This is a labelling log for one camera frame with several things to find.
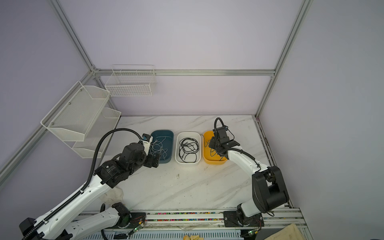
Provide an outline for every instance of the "yellow plastic bin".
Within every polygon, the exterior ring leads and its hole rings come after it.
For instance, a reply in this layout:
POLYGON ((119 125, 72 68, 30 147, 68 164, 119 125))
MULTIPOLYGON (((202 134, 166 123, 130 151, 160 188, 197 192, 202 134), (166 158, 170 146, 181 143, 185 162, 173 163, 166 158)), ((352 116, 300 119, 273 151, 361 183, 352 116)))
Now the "yellow plastic bin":
POLYGON ((215 165, 221 165, 224 164, 227 161, 226 157, 220 157, 218 154, 216 154, 216 151, 211 149, 208 145, 211 141, 211 138, 214 136, 213 131, 208 131, 204 133, 204 148, 203 148, 203 157, 204 161, 208 164, 215 164, 215 165))

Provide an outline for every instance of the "yellow cloth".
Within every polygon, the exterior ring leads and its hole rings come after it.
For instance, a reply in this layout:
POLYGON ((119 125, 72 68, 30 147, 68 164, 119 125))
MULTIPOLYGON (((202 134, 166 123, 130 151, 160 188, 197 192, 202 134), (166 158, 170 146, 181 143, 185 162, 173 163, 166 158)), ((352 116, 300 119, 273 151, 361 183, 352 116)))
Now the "yellow cloth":
POLYGON ((305 238, 296 227, 296 224, 293 223, 269 236, 265 240, 305 240, 305 238))

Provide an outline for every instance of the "white wire basket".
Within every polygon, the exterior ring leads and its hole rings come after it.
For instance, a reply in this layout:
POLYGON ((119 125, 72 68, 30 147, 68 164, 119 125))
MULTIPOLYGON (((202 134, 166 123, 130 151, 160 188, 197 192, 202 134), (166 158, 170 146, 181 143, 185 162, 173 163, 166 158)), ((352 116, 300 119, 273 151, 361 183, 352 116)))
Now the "white wire basket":
POLYGON ((153 65, 111 65, 105 89, 113 97, 152 96, 156 87, 153 65))
POLYGON ((63 142, 84 141, 109 97, 107 90, 81 85, 52 121, 41 124, 63 142))
MULTIPOLYGON (((82 158, 93 158, 96 146, 100 139, 104 136, 104 134, 112 129, 115 129, 120 115, 121 112, 119 111, 111 108, 103 108, 100 116, 97 118, 85 140, 82 142, 75 142, 72 146, 73 151, 75 151, 82 158)), ((98 158, 102 156, 111 137, 112 134, 110 134, 101 144, 98 152, 98 158)))

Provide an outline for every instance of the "table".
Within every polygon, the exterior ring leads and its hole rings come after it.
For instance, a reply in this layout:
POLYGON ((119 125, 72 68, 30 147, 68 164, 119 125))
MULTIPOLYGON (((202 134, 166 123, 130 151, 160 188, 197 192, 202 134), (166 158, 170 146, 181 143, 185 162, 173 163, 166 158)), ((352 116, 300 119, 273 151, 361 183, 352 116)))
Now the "table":
MULTIPOLYGON (((129 210, 182 210, 235 208, 252 197, 251 179, 236 164, 210 165, 202 157, 197 166, 182 166, 175 160, 176 137, 180 132, 204 134, 214 127, 218 116, 146 116, 121 117, 117 128, 135 130, 140 135, 154 130, 174 132, 172 159, 158 168, 142 167, 117 187, 124 193, 129 210)), ((251 115, 220 116, 245 151, 269 165, 251 115)), ((137 142, 126 131, 114 133, 103 161, 121 153, 124 146, 137 142)), ((86 211, 99 211, 102 202, 94 201, 86 211)))

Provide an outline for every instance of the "white mesh shelf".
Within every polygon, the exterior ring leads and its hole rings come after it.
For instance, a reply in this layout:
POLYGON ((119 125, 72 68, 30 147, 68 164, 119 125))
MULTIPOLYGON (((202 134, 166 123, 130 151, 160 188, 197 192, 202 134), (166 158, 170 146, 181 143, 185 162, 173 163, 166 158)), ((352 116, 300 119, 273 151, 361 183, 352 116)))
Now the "white mesh shelf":
MULTIPOLYGON (((93 158, 94 151, 101 137, 116 127, 120 115, 121 112, 119 111, 110 108, 103 108, 100 116, 97 118, 85 140, 82 142, 75 142, 72 147, 73 151, 79 154, 82 158, 93 158)), ((110 134, 101 144, 98 158, 102 156, 111 136, 112 134, 110 134)))
POLYGON ((52 121, 41 124, 62 141, 84 141, 109 96, 107 90, 81 85, 52 121))
POLYGON ((152 65, 112 65, 105 89, 113 97, 152 96, 156 86, 152 65))

